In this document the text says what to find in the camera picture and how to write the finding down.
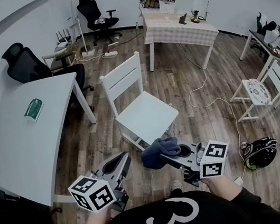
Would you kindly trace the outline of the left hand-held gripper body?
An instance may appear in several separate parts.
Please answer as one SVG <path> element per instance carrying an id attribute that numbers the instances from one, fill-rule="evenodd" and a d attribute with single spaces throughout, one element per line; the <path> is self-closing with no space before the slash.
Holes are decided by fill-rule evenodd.
<path id="1" fill-rule="evenodd" d="M 69 193 L 79 207 L 90 212 L 99 213 L 107 207 L 123 211 L 129 196 L 123 188 L 126 178 L 124 165 L 118 165 L 114 171 L 89 171 L 80 176 L 69 186 Z"/>

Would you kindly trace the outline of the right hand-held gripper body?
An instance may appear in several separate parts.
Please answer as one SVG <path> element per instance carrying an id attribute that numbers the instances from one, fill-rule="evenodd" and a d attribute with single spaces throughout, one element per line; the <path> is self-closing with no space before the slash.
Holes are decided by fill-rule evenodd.
<path id="1" fill-rule="evenodd" d="M 196 144 L 190 166 L 183 171 L 184 181 L 197 187 L 201 180 L 223 176 L 228 149 L 228 143 L 213 140 Z"/>

